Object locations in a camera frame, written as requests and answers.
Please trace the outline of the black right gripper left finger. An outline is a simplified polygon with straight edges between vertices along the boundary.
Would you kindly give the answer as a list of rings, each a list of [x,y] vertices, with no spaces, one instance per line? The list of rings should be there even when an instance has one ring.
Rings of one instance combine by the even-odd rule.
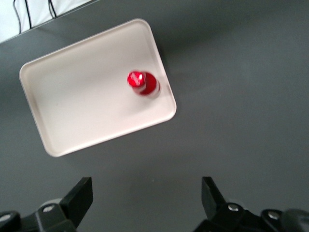
[[[24,218],[27,232],[75,232],[93,202],[92,178],[83,177],[63,198]]]

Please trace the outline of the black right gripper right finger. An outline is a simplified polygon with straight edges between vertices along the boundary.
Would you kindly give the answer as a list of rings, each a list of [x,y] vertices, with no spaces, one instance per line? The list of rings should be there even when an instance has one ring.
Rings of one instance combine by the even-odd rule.
[[[262,232],[260,217],[227,202],[211,177],[202,178],[201,201],[206,214],[196,232]]]

